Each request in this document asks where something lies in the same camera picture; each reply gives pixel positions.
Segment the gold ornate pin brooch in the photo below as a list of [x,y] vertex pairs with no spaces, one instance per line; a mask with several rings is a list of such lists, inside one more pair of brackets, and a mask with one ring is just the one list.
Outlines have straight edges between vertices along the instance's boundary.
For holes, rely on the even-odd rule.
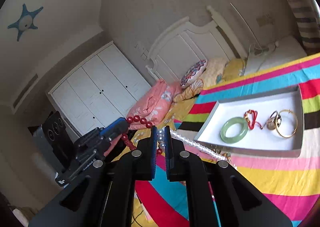
[[214,149],[213,152],[216,158],[221,159],[222,157],[224,157],[227,161],[231,161],[232,156],[229,152],[224,152],[219,149]]

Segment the silver jewelry tray box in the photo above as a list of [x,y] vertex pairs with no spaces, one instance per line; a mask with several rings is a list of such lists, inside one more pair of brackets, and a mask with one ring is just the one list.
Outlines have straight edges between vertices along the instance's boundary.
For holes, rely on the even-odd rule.
[[[224,143],[220,130],[227,120],[242,117],[247,135]],[[302,94],[298,85],[249,96],[218,100],[195,141],[232,153],[265,157],[299,157],[304,133]]]

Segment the pink folded floral quilt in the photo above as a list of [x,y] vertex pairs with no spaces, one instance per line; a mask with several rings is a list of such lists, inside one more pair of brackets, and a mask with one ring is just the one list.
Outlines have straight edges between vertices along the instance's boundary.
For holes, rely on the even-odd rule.
[[126,117],[140,116],[158,125],[168,113],[173,98],[181,92],[179,81],[168,84],[160,79],[131,107]]

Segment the white wardrobe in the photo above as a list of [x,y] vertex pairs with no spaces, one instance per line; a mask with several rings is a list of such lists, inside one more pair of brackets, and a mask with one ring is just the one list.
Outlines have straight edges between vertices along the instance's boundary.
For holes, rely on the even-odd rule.
[[68,72],[48,94],[78,136],[125,117],[150,84],[109,42]]

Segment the green jade bangle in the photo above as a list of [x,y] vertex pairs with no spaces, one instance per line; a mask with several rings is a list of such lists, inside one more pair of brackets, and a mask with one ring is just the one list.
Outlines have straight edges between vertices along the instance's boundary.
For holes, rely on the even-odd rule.
[[234,144],[241,141],[248,133],[248,125],[244,118],[234,117],[223,125],[220,138],[224,143]]

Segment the patterned round cushion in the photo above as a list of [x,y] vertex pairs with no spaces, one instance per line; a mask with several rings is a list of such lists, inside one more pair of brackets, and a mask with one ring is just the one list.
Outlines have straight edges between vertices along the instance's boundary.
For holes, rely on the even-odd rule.
[[182,89],[187,88],[195,80],[197,80],[204,72],[207,67],[207,60],[200,60],[189,68],[180,81],[180,87]]

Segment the white wooden headboard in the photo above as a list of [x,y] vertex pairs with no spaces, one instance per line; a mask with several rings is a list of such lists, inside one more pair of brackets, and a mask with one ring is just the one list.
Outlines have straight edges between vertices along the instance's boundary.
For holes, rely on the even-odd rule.
[[212,20],[196,26],[188,16],[164,30],[154,41],[145,66],[155,80],[172,83],[203,59],[245,59],[248,51],[223,16],[210,5],[206,6]]

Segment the yellow floral pillow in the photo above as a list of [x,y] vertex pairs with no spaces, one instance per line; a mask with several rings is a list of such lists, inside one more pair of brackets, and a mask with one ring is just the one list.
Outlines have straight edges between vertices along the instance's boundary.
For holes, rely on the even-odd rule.
[[179,103],[184,100],[191,99],[203,89],[208,89],[211,86],[218,84],[222,80],[222,75],[228,61],[223,58],[213,58],[207,61],[206,68],[198,76],[198,78],[186,87],[181,93],[176,94],[173,102]]

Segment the white nightstand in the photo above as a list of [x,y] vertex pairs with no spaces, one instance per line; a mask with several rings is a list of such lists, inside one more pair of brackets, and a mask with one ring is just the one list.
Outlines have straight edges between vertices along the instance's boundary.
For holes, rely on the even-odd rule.
[[247,76],[306,56],[306,52],[293,36],[284,37],[261,48],[254,44],[249,47],[243,75]]

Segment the striped curtain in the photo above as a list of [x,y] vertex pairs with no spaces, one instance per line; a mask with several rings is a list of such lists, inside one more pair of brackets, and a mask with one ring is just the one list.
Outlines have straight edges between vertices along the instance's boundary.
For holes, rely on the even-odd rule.
[[287,0],[295,16],[304,48],[319,52],[319,9],[315,0]]

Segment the blue star wall decoration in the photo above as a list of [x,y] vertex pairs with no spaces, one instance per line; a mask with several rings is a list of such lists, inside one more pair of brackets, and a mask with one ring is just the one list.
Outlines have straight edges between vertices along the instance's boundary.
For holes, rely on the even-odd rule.
[[43,10],[43,7],[34,10],[29,11],[27,9],[27,6],[25,4],[22,5],[22,13],[20,18],[8,25],[7,29],[16,29],[17,30],[17,38],[16,41],[20,41],[21,36],[24,32],[26,32],[29,29],[37,30],[38,27],[34,25],[34,19],[35,17]]

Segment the wall power socket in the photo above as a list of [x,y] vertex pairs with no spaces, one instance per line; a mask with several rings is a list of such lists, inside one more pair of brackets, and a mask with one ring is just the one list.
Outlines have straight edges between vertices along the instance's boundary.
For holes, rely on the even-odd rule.
[[256,21],[260,27],[263,27],[266,25],[274,25],[274,22],[275,22],[274,17],[271,13],[267,13],[265,15],[258,16],[256,18]]

